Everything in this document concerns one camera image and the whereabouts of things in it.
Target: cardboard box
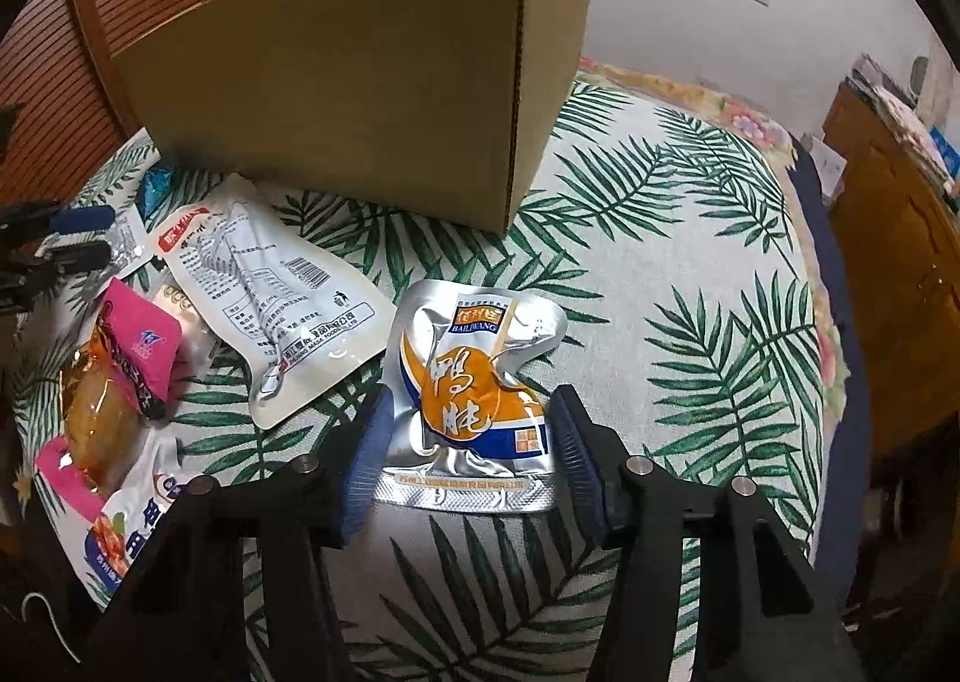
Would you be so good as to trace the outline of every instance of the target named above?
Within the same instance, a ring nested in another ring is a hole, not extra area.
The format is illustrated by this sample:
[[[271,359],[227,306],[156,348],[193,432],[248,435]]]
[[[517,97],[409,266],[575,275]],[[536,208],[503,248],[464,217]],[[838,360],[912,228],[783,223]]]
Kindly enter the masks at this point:
[[[211,0],[117,53],[164,158],[504,233],[589,0]]]

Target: tablecloth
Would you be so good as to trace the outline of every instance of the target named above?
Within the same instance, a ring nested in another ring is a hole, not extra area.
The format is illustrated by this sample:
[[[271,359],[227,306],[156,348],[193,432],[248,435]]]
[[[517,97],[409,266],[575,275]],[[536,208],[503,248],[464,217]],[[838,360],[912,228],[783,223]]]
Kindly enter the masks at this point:
[[[129,207],[157,158],[139,132],[76,202]],[[451,159],[450,175],[462,172]],[[147,227],[219,180],[180,170]],[[581,82],[503,238],[385,205],[258,187],[293,231],[352,262],[391,298],[424,277],[553,298],[568,314],[568,336],[526,367],[532,388],[545,394],[572,383],[594,420],[616,428],[631,452],[683,478],[717,484],[749,474],[803,549],[815,551],[823,344],[794,223],[803,217],[753,143],[654,100]],[[157,273],[148,265],[128,283],[146,290]],[[90,313],[82,284],[64,284],[21,322],[7,390],[25,453],[21,487],[32,479],[80,579],[106,606],[83,560],[83,519],[31,467],[62,429],[56,373]],[[263,433],[248,415],[241,360],[221,348],[209,375],[174,387],[170,426],[185,466],[222,483],[263,478],[323,445],[333,424],[349,424],[379,374],[374,359]],[[695,542],[683,559],[673,679],[688,678],[692,661]],[[566,500],[523,517],[375,504],[349,548],[328,554],[328,567],[363,679],[510,682],[584,675],[617,560],[584,541]],[[244,575],[251,674],[270,679],[252,543]]]

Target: white food package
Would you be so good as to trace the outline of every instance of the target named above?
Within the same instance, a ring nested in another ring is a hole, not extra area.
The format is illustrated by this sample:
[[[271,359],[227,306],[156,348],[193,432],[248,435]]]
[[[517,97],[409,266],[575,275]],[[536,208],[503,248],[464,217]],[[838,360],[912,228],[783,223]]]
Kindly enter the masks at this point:
[[[83,539],[83,556],[107,592],[120,586],[160,518],[195,475],[176,461],[174,434],[150,428],[136,464]]]
[[[395,308],[360,271],[283,226],[231,175],[151,233],[179,288],[250,365],[270,429],[381,353]]]

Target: back of food package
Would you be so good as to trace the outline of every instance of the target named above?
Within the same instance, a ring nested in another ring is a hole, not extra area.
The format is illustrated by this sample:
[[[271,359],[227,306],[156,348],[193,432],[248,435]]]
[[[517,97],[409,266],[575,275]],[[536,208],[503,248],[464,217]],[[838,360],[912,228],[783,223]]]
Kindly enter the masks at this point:
[[[588,5],[210,0],[115,61],[165,160],[504,234],[568,96]]]
[[[360,271],[280,223],[231,175],[154,232],[157,256],[251,368],[250,410],[276,426],[387,345],[395,308]]]

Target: silver foil snack package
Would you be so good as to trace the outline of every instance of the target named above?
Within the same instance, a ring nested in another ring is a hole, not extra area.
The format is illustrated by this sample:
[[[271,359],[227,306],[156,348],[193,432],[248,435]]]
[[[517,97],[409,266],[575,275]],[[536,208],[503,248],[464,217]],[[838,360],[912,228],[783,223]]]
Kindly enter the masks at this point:
[[[551,508],[544,409],[517,370],[565,332],[563,309],[536,295],[449,281],[411,286],[384,357],[397,426],[374,498],[482,514]]]

